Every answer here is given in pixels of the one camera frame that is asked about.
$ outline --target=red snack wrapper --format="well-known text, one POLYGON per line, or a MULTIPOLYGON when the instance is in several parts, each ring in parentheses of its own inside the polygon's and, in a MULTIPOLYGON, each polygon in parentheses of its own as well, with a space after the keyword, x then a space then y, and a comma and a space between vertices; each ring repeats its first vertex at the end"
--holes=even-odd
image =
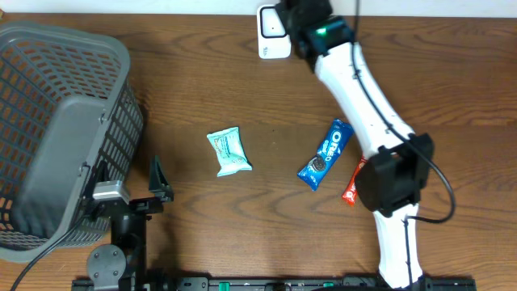
POLYGON ((364 164, 368 160, 366 158, 361 157, 361 160, 359 161, 359 164, 355 168, 354 174, 350 178, 350 182, 348 183, 347 188, 345 189, 345 192, 341 195, 341 198, 345 200, 350 206, 355 205, 355 198, 357 198, 357 189, 355 189, 355 177, 357 176, 357 173, 361 170, 361 168, 364 166, 364 164))

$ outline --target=snack package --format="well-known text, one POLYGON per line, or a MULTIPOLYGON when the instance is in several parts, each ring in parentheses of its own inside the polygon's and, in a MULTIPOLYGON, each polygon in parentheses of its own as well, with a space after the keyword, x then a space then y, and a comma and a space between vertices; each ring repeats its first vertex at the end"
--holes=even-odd
POLYGON ((251 171, 251 165, 248 163, 248 159, 242 149, 239 127, 210 133, 207 135, 207 138, 216 151, 217 160, 219 160, 221 165, 221 170, 217 173, 217 177, 232 175, 238 171, 251 171))
POLYGON ((357 198, 357 189, 355 189, 355 177, 367 161, 368 160, 364 158, 364 156, 361 157, 359 164, 357 164, 357 167, 354 170, 354 174, 352 174, 352 177, 350 178, 350 182, 348 183, 345 192, 343 192, 341 195, 341 198, 345 200, 350 206, 355 205, 355 198, 357 198))
POLYGON ((334 120, 325 140, 317 149, 316 156, 298 173, 298 177, 306 182, 313 191, 317 190, 326 173, 339 158, 352 134, 354 134, 354 129, 351 125, 339 119, 334 120))

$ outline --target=mint green snack wrapper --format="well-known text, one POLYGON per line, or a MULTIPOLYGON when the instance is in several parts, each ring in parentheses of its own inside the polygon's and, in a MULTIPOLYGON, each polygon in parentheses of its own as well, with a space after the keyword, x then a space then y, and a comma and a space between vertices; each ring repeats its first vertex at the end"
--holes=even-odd
POLYGON ((217 160, 221 165, 217 177, 232 175, 238 171, 251 171, 251 165, 242 149, 239 127, 210 133, 207 138, 216 151, 217 160))

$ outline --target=green led light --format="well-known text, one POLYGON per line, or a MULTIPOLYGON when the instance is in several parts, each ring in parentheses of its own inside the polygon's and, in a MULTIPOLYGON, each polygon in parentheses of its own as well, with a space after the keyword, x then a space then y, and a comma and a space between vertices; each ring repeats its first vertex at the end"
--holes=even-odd
POLYGON ((324 28, 318 28, 318 29, 316 30, 316 33, 317 33, 318 35, 320 35, 320 36, 326 36, 326 28, 325 28, 325 27, 324 27, 324 28))

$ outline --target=green connector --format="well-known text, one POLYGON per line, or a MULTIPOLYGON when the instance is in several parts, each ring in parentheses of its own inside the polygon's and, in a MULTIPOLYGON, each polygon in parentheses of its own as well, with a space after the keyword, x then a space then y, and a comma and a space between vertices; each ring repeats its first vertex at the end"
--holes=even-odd
POLYGON ((229 291, 229 283, 227 283, 227 282, 219 283, 219 291, 229 291))

